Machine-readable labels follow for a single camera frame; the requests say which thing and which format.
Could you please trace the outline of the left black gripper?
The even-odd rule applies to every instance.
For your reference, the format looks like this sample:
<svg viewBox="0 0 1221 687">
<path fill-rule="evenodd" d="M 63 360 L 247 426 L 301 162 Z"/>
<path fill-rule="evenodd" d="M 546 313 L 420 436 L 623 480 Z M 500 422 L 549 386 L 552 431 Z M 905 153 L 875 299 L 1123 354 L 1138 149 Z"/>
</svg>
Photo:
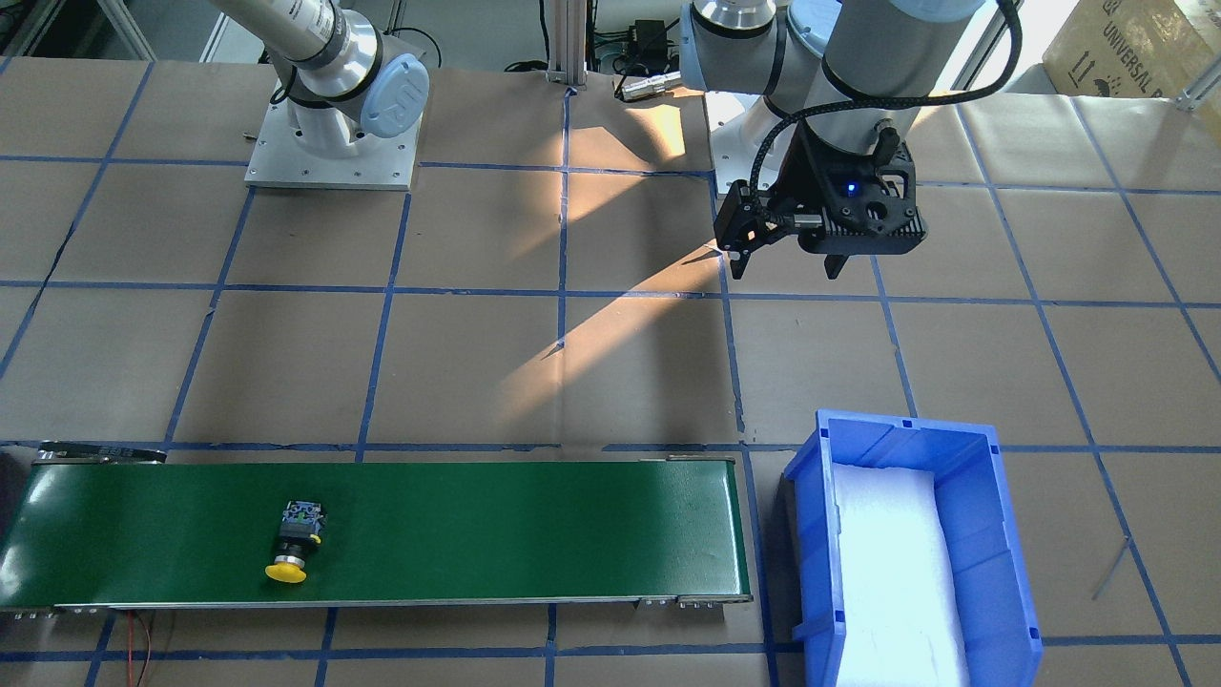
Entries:
<svg viewBox="0 0 1221 687">
<path fill-rule="evenodd" d="M 882 120 L 871 153 L 842 153 L 799 123 L 766 193 L 730 183 L 716 212 L 716 246 L 741 279 L 752 254 L 788 236 L 806 253 L 825 254 L 827 279 L 840 278 L 858 254 L 907 254 L 927 226 L 915 200 L 915 165 L 891 120 Z"/>
</svg>

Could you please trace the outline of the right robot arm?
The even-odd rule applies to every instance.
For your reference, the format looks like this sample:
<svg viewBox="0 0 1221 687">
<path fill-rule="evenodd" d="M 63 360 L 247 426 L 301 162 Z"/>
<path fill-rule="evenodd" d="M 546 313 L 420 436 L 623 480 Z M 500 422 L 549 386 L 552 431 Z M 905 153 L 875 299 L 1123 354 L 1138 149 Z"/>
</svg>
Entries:
<svg viewBox="0 0 1221 687">
<path fill-rule="evenodd" d="M 289 129 L 304 151 L 349 159 L 422 120 L 430 73 L 422 49 L 376 31 L 337 1 L 217 1 L 263 41 L 280 78 Z"/>
</svg>

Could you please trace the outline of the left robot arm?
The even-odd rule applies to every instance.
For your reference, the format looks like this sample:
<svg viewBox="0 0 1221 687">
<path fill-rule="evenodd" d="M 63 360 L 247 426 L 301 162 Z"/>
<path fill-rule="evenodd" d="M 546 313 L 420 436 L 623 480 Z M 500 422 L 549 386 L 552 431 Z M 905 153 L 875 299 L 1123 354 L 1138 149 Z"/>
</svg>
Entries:
<svg viewBox="0 0 1221 687">
<path fill-rule="evenodd" d="M 716 246 L 733 278 L 794 238 L 829 279 L 855 256 L 928 236 L 907 142 L 978 1 L 694 1 L 680 74 L 698 92 L 757 96 L 729 126 L 744 153 L 719 176 Z"/>
</svg>

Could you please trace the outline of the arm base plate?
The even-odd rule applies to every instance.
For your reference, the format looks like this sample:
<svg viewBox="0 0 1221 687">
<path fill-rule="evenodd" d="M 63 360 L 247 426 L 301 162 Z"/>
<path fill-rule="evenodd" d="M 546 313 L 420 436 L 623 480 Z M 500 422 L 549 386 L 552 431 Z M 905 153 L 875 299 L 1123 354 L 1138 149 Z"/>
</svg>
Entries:
<svg viewBox="0 0 1221 687">
<path fill-rule="evenodd" d="M 764 96 L 747 93 L 706 92 L 716 195 L 728 195 L 733 182 L 747 179 L 764 135 L 780 121 Z"/>
<path fill-rule="evenodd" d="M 422 120 L 392 138 L 371 135 L 335 109 L 269 106 L 244 181 L 278 190 L 409 192 Z"/>
</svg>

